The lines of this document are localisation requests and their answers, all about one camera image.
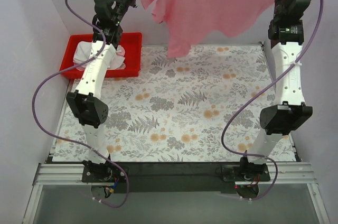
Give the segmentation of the pink t shirt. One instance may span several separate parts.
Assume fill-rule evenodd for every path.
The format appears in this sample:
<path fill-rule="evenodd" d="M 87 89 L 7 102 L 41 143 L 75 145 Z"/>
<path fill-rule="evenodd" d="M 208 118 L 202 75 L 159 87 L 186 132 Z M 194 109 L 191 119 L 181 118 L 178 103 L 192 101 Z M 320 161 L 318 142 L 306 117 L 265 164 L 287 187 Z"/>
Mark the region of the pink t shirt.
<path fill-rule="evenodd" d="M 188 55 L 210 32 L 229 38 L 250 29 L 274 0 L 140 0 L 143 8 L 151 3 L 156 23 L 165 23 L 170 35 L 167 56 Z"/>

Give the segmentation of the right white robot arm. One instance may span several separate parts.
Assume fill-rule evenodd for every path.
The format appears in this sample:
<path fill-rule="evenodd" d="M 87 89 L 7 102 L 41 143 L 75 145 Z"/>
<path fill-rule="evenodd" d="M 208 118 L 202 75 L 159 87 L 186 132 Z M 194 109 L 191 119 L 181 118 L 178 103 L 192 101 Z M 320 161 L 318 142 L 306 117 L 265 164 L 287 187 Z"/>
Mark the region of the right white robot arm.
<path fill-rule="evenodd" d="M 275 0 L 274 17 L 268 38 L 275 61 L 276 96 L 274 104 L 259 117 L 261 130 L 248 151 L 248 162 L 239 166 L 239 175 L 251 180 L 283 136 L 298 129 L 313 113 L 305 104 L 301 85 L 300 57 L 304 43 L 302 16 L 311 0 Z"/>

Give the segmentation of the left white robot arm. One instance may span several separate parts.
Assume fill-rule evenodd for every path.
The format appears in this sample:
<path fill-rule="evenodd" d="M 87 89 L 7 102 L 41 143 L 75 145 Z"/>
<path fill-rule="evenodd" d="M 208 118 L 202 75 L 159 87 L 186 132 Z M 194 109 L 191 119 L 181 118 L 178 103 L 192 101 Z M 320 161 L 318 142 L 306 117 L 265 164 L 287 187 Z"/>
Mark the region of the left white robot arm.
<path fill-rule="evenodd" d="M 90 62 L 75 91 L 67 93 L 66 100 L 75 118 L 81 124 L 87 145 L 90 146 L 88 160 L 83 164 L 94 170 L 99 181 L 112 177 L 112 168 L 107 165 L 109 153 L 105 141 L 104 123 L 108 117 L 108 106 L 101 101 L 102 84 L 116 55 L 123 33 L 120 23 L 129 7 L 136 0 L 94 0 L 95 15 L 92 20 L 93 36 Z"/>

